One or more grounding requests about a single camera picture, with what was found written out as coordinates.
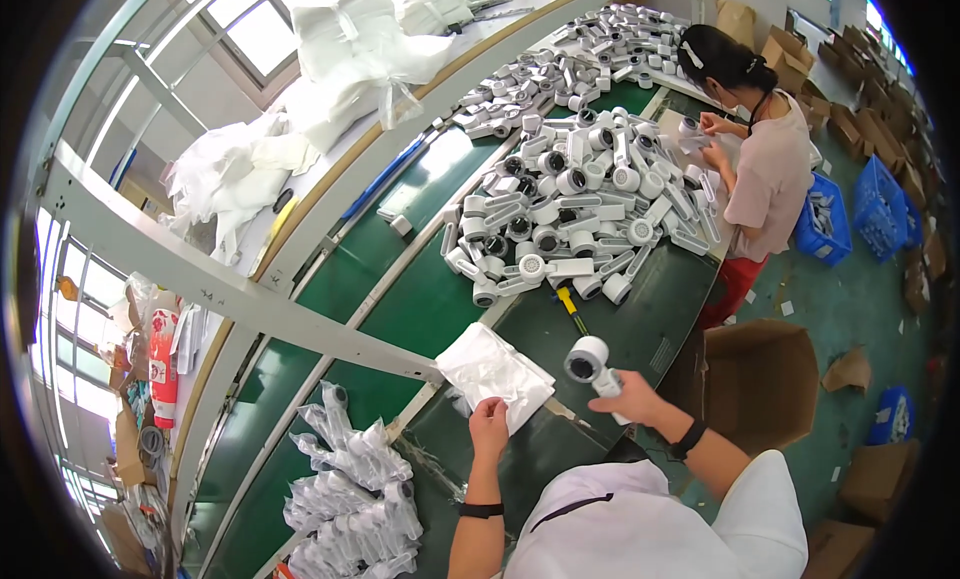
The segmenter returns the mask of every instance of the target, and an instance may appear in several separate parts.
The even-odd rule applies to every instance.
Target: blue plastic crate
[[[833,196],[830,206],[830,222],[833,224],[833,235],[827,236],[813,225],[813,204],[810,203],[810,191],[820,192],[824,196]],[[793,229],[793,238],[797,250],[811,257],[816,257],[829,266],[843,261],[854,250],[854,243],[850,236],[850,226],[847,222],[847,210],[840,195],[840,186],[830,179],[813,174],[813,187],[807,192],[803,202],[803,210],[799,212],[797,225]]]
[[[894,420],[897,410],[903,400],[903,413],[906,416],[906,431],[901,436],[894,437]],[[917,419],[913,416],[913,400],[903,385],[888,387],[880,394],[880,404],[876,407],[876,419],[870,425],[867,435],[867,446],[881,446],[891,442],[907,441],[913,435],[913,426]]]
[[[876,155],[870,157],[853,188],[853,228],[880,262],[904,247],[906,196]]]
[[[903,242],[903,247],[913,250],[924,244],[924,226],[922,225],[924,219],[909,198],[903,198],[903,202],[906,204],[906,241]]]

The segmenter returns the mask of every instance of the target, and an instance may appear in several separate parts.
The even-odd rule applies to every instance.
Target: black hair
[[[779,80],[766,58],[711,25],[687,28],[679,38],[677,58],[683,74],[704,91],[708,77],[727,90],[757,88],[763,93],[773,92]]]

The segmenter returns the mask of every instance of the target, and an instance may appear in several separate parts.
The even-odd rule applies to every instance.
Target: black watch strap
[[[474,517],[474,519],[489,519],[490,517],[503,516],[503,504],[467,504],[460,505],[461,517]]]
[[[679,461],[687,460],[687,453],[700,442],[700,438],[707,431],[707,424],[700,419],[694,418],[690,429],[686,430],[679,441],[670,446],[670,454]]]

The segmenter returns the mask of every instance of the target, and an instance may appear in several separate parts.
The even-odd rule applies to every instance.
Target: worker
[[[752,461],[702,421],[660,398],[635,371],[618,370],[623,391],[596,398],[595,412],[616,412],[655,429],[671,453],[718,501],[713,525],[667,490],[650,460],[577,466],[543,490],[517,536],[504,579],[798,579],[807,537],[784,454]],[[507,446],[507,404],[481,401],[469,419],[473,466],[450,549],[448,579],[489,579],[504,552],[498,461]]]
[[[716,27],[684,31],[677,57],[683,74],[706,95],[724,108],[750,111],[747,125],[713,112],[700,115],[707,136],[731,134],[743,141],[736,167],[716,140],[701,149],[703,161],[720,173],[729,196],[724,218],[734,226],[719,272],[726,293],[705,305],[697,322],[708,329],[737,312],[769,255],[786,250],[813,186],[810,135],[796,100],[776,89],[777,72],[766,59]]]

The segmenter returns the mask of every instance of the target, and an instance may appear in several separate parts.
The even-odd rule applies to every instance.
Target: hand
[[[617,397],[596,397],[586,405],[593,412],[615,412],[634,423],[654,427],[661,411],[669,404],[636,370],[617,370],[616,373],[623,391]]]
[[[470,438],[473,458],[497,464],[507,448],[507,402],[502,397],[488,397],[477,404],[470,415]]]
[[[701,112],[700,129],[712,138],[717,134],[733,133],[737,129],[737,123],[727,120],[715,112]]]
[[[723,151],[723,148],[720,147],[716,141],[711,140],[710,146],[708,148],[701,148],[700,154],[703,156],[703,161],[718,171],[723,169],[726,166],[730,166],[730,160],[727,158],[727,153]]]

